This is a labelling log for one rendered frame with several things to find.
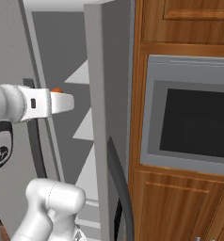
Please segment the grey built-in oven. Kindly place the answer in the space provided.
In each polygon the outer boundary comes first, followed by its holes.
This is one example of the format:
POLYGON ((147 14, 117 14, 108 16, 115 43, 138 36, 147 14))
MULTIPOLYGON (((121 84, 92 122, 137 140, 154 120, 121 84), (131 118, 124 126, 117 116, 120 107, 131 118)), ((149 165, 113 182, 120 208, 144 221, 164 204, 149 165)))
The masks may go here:
POLYGON ((224 57, 149 56, 140 163, 224 175, 224 57))

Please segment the grey fridge door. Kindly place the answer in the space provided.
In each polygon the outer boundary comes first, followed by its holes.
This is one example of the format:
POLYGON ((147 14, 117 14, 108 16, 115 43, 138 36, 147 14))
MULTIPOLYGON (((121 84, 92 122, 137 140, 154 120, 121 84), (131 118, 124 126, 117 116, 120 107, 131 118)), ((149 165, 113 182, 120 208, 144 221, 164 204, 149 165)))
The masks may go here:
MULTIPOLYGON (((40 87, 23 0, 0 0, 0 84, 21 85, 31 78, 40 87)), ((25 190, 37 177, 27 124, 13 126, 12 156, 0 168, 0 219, 14 235, 27 209, 25 190)))
MULTIPOLYGON (((132 0, 99 0, 84 6, 102 241, 114 241, 119 198, 107 166, 110 137, 127 181, 133 63, 131 7, 132 0)), ((118 241, 126 239, 125 219, 121 216, 118 241)))

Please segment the wooden cupboard door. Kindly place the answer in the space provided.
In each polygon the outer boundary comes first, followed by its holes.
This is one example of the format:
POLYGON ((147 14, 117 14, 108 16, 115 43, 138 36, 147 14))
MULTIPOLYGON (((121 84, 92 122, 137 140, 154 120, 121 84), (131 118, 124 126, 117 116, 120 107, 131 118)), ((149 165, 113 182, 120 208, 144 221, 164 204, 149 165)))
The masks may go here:
POLYGON ((142 39, 224 45, 224 0, 144 0, 142 39))
POLYGON ((206 241, 223 182, 136 170, 135 241, 206 241))

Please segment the white fridge drawer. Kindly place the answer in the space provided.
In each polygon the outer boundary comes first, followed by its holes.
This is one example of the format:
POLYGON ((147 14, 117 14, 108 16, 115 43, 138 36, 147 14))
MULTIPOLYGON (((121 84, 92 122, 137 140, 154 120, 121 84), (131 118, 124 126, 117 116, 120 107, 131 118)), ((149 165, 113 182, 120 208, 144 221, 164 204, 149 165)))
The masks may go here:
POLYGON ((77 214, 75 223, 79 225, 88 241, 101 241, 99 203, 86 200, 83 209, 77 214))

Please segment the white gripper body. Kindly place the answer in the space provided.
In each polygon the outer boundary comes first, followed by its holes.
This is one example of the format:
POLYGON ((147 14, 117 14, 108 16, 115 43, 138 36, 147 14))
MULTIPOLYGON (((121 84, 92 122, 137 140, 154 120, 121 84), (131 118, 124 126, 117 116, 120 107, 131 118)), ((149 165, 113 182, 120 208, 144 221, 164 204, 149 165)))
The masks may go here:
POLYGON ((71 94, 52 92, 51 104, 53 114, 71 111, 74 109, 74 98, 71 94))

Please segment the grey fridge body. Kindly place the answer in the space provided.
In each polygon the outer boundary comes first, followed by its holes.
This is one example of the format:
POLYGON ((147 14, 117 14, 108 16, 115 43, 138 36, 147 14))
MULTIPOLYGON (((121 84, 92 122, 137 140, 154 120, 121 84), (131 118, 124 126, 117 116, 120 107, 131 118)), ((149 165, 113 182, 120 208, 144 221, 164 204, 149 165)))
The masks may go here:
POLYGON ((36 11, 24 0, 41 86, 60 88, 74 98, 74 109, 55 114, 47 123, 53 143, 58 178, 76 185, 94 142, 73 135, 91 109, 89 84, 67 84, 66 79, 87 57, 83 12, 36 11))

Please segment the wooden cabinet frame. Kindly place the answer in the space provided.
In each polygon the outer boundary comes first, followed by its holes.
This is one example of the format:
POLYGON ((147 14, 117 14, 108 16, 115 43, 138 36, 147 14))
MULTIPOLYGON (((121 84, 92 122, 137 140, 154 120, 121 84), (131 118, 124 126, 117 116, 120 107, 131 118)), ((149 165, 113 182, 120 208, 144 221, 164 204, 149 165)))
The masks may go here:
MULTIPOLYGON (((133 180, 134 172, 136 170, 224 183, 224 175, 221 174, 211 174, 194 170, 150 166, 140 163, 146 94, 146 77, 149 56, 162 55, 224 57, 224 45, 222 44, 189 44, 169 42, 162 43, 144 41, 142 39, 143 3, 144 0, 136 0, 132 116, 129 159, 129 186, 132 203, 134 186, 133 180)), ((224 241, 224 191, 220 198, 218 207, 216 208, 216 212, 214 214, 210 227, 208 228, 206 234, 206 241, 224 241)))

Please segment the white fridge shelf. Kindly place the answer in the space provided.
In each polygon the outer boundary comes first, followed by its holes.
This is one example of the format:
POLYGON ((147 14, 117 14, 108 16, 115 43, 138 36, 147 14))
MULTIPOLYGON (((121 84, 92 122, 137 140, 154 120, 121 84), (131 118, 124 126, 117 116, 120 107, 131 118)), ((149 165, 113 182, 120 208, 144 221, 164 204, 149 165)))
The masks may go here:
POLYGON ((91 109, 88 110, 88 113, 83 118, 78 129, 76 130, 75 134, 73 135, 73 138, 90 140, 90 141, 94 140, 91 109))
POLYGON ((91 147, 76 185, 86 192, 86 196, 89 200, 97 201, 99 199, 94 147, 91 147))
POLYGON ((88 62, 85 61, 75 72, 73 72, 67 79, 67 84, 89 84, 88 62))

